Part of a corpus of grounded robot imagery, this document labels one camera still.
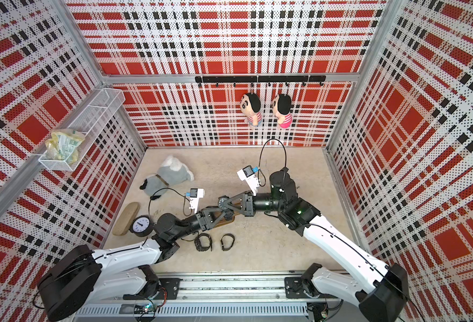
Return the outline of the wooden watch stand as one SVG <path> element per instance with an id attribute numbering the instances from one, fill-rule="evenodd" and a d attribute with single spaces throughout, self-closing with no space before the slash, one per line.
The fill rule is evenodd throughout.
<path id="1" fill-rule="evenodd" d="M 222 227 L 224 225 L 232 224 L 235 221 L 234 216 L 220 216 L 220 221 L 214 226 L 215 228 Z"/>

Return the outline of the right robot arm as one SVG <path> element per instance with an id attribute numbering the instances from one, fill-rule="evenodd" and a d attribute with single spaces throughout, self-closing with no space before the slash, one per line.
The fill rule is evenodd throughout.
<path id="1" fill-rule="evenodd" d="M 338 231 L 311 203 L 299 197 L 288 168 L 269 177 L 270 192 L 258 193 L 259 169 L 246 167 L 238 176 L 251 190 L 234 197 L 222 196 L 218 206 L 247 217 L 270 215 L 329 254 L 345 274 L 313 263 L 302 275 L 308 297 L 332 295 L 353 304 L 368 321 L 399 321 L 409 300 L 408 274 L 399 264 L 389 265 L 370 255 Z"/>

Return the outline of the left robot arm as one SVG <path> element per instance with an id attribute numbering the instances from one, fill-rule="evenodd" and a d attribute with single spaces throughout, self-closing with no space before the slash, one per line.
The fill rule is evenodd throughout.
<path id="1" fill-rule="evenodd" d="M 110 297 L 151 296 L 157 288 L 151 266 L 172 257 L 179 248 L 179 239 L 210 230 L 223 217 L 218 207 L 203 208 L 183 220 L 165 213 L 154 224 L 154 234 L 145 241 L 109 250 L 75 247 L 37 283 L 48 320 L 63 320 L 86 303 Z"/>

